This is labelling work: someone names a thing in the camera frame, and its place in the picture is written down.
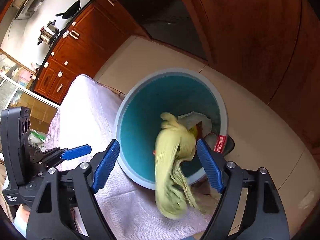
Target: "black device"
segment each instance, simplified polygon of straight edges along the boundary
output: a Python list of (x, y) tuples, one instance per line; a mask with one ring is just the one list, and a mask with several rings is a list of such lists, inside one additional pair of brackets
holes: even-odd
[[(104, 187), (119, 155), (120, 145), (112, 140), (104, 152), (96, 153), (90, 162), (75, 169), (58, 171), (64, 160), (91, 152), (88, 145), (74, 149), (55, 148), (44, 153), (30, 148), (28, 133), (30, 109), (10, 108), (1, 113), (1, 140), (8, 183), (3, 195), (9, 205), (26, 204), (31, 207), (27, 226), (28, 240), (105, 239), (116, 240), (96, 202), (94, 194)], [(205, 230), (202, 240), (286, 240), (288, 223), (280, 196), (265, 168), (257, 171), (241, 169), (227, 162), (217, 152), (204, 146), (221, 176), (221, 199)], [(213, 179), (208, 173), (209, 181)], [(248, 188), (248, 197), (240, 229), (228, 236), (236, 215), (241, 189)], [(78, 206), (89, 237), (81, 235), (72, 222), (70, 208)], [(7, 239), (21, 239), (12, 223), (2, 215), (0, 229)]]

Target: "white cloth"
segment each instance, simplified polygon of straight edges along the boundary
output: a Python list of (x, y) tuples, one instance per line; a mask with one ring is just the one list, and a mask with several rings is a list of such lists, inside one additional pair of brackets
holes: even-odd
[[(74, 80), (51, 123), (46, 147), (70, 149), (89, 144), (92, 153), (64, 161), (59, 170), (73, 169), (106, 149), (115, 138), (114, 121), (120, 104), (119, 97), (91, 78), (81, 75)], [(164, 217), (156, 207), (154, 191), (130, 180), (118, 163), (95, 197), (118, 240), (183, 239), (205, 230), (212, 215), (189, 207), (181, 220)]]

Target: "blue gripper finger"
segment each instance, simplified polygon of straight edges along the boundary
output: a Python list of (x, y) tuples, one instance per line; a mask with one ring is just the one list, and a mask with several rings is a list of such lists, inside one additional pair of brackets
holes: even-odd
[(77, 148), (73, 148), (70, 150), (66, 150), (62, 155), (61, 158), (62, 160), (67, 160), (70, 161), (72, 159), (85, 156), (91, 152), (91, 147), (89, 145), (83, 145)]
[(219, 193), (223, 191), (222, 173), (218, 168), (213, 158), (211, 157), (210, 150), (207, 148), (206, 144), (199, 139), (197, 141), (197, 154), (207, 174), (210, 186), (215, 188)]
[(109, 175), (115, 166), (119, 153), (120, 144), (115, 140), (94, 172), (93, 183), (91, 186), (94, 194), (96, 194), (98, 190), (102, 189), (106, 184)]

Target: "pressure cooker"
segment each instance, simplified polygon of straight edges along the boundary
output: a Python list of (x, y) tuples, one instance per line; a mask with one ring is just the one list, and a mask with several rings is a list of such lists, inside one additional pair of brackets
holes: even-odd
[(56, 20), (54, 20), (53, 22), (50, 21), (47, 24), (47, 27), (42, 27), (41, 28), (41, 34), (38, 38), (38, 45), (41, 44), (42, 42), (50, 45), (52, 44), (52, 42), (55, 40), (55, 38), (59, 35), (59, 29), (54, 26), (56, 23)]

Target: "black countertop edge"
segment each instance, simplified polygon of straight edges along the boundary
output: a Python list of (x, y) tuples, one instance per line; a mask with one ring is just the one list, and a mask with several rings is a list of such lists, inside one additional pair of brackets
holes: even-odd
[(79, 10), (79, 11), (73, 16), (73, 18), (70, 20), (70, 22), (67, 24), (67, 26), (64, 27), (64, 29), (60, 32), (59, 36), (54, 40), (54, 42), (52, 43), (51, 48), (50, 48), (48, 54), (45, 56), (44, 61), (42, 62), (41, 66), (40, 66), (39, 72), (38, 72), (38, 74), (37, 74), (37, 76), (36, 76), (36, 80), (35, 80), (35, 82), (33, 82), (32, 87), (30, 88), (31, 91), (34, 91), (34, 89), (35, 89), (35, 87), (36, 87), (36, 84), (37, 84), (37, 82), (38, 82), (38, 77), (40, 76), (40, 74), (41, 74), (41, 72), (42, 72), (42, 70), (43, 70), (43, 68), (44, 68), (44, 64), (47, 62), (47, 60), (48, 60), (51, 52), (54, 50), (54, 48), (55, 48), (56, 44), (58, 43), (58, 41), (62, 38), (63, 34), (68, 30), (68, 28), (70, 27), (70, 25), (74, 22), (74, 19), (76, 19), (76, 18), (77, 18), (91, 3), (93, 3), (94, 1), (95, 1), (95, 0), (90, 0), (89, 2), (87, 2), (86, 5), (83, 6), (83, 7), (81, 8), (81, 10)]

